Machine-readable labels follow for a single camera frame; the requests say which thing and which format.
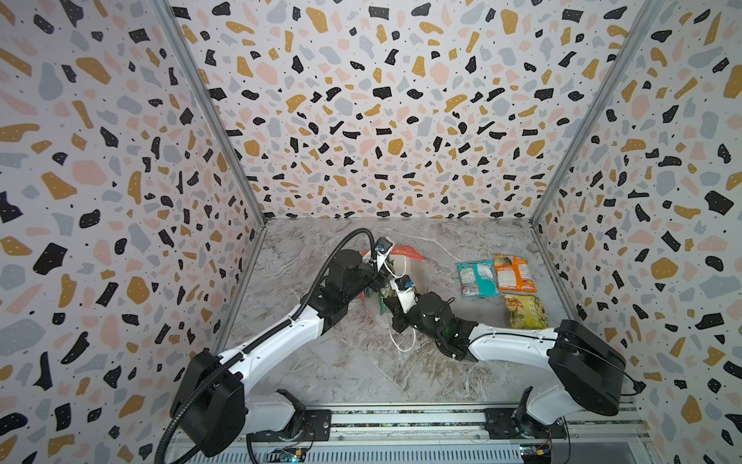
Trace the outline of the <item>teal snack packet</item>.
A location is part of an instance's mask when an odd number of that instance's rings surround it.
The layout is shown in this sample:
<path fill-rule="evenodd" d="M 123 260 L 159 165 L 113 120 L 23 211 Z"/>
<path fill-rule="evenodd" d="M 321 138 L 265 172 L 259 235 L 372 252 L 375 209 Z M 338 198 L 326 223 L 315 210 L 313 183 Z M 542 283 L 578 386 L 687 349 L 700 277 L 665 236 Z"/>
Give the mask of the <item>teal snack packet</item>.
<path fill-rule="evenodd" d="M 492 261 L 457 263 L 456 269 L 463 297 L 484 299 L 500 296 L 497 275 Z"/>

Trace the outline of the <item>red paper gift bag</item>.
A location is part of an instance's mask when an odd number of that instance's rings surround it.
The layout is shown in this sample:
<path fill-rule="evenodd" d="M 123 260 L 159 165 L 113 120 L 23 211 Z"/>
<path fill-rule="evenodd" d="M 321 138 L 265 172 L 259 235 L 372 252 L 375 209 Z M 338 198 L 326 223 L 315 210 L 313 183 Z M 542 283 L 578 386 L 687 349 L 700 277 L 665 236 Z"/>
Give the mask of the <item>red paper gift bag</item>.
<path fill-rule="evenodd" d="M 380 313 L 378 302 L 379 292 L 384 288 L 390 288 L 390 297 L 396 296 L 396 292 L 391 286 L 395 278 L 403 275 L 409 275 L 415 283 L 417 295 L 423 295 L 428 291 L 427 264 L 425 258 L 411 246 L 395 247 L 386 261 L 385 269 L 388 271 L 388 280 L 386 284 L 378 291 L 367 289 L 361 295 L 361 301 L 365 307 L 368 316 L 381 328 L 385 329 L 390 336 L 395 348 L 401 353 L 407 353 L 415 348 L 417 343 L 417 331 L 413 328 L 407 328 L 403 334 L 398 334 L 391 328 L 391 313 Z"/>

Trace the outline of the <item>orange snack packet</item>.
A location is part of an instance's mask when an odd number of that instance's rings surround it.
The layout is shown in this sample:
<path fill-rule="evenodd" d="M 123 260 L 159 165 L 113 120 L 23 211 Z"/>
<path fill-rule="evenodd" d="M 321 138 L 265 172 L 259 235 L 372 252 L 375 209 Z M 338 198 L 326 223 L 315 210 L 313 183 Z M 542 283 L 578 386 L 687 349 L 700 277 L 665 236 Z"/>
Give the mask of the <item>orange snack packet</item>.
<path fill-rule="evenodd" d="M 495 254 L 494 268 L 500 292 L 536 293 L 537 289 L 529 269 L 529 261 L 514 255 Z"/>

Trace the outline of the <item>yellow green snack packet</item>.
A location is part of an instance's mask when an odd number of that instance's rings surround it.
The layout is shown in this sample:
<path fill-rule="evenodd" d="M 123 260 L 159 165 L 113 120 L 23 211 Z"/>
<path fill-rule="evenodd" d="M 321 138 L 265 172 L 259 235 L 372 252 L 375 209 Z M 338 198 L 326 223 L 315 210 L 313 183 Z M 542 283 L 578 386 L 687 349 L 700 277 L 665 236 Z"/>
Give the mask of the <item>yellow green snack packet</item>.
<path fill-rule="evenodd" d="M 504 294 L 502 297 L 509 311 L 512 329 L 544 330 L 549 328 L 545 307 L 539 297 L 518 294 Z"/>

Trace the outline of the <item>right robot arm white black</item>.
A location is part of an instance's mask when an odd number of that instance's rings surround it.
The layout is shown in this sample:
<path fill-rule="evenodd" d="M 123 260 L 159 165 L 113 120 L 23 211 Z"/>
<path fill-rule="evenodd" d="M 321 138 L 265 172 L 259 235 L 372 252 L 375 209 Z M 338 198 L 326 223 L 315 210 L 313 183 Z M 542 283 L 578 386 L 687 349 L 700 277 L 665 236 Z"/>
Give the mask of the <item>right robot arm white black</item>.
<path fill-rule="evenodd" d="M 516 408 L 487 411 L 485 428 L 493 439 L 546 439 L 558 421 L 580 411 L 618 415 L 626 361 L 575 320 L 541 330 L 502 329 L 455 316 L 434 292 L 397 293 L 384 303 L 396 332 L 413 328 L 452 360 L 519 363 L 550 374 L 546 383 L 525 388 Z"/>

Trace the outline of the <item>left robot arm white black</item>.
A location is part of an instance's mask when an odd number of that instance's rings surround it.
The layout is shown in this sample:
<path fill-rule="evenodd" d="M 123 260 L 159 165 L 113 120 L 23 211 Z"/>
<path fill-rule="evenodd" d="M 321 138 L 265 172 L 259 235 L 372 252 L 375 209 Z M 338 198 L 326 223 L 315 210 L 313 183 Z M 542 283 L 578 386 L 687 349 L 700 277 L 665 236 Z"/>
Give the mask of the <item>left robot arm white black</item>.
<path fill-rule="evenodd" d="M 368 289 L 379 290 L 393 247 L 376 245 L 363 255 L 353 249 L 336 251 L 320 272 L 318 286 L 299 305 L 255 338 L 220 354 L 203 350 L 187 366 L 170 409 L 155 460 L 164 462 L 177 430 L 193 442 L 180 457 L 213 457 L 241 434 L 276 431 L 294 438 L 301 431 L 305 406 L 286 390 L 265 398 L 252 396 L 253 387 L 274 367 L 305 344 L 320 338 L 342 320 L 351 301 Z"/>

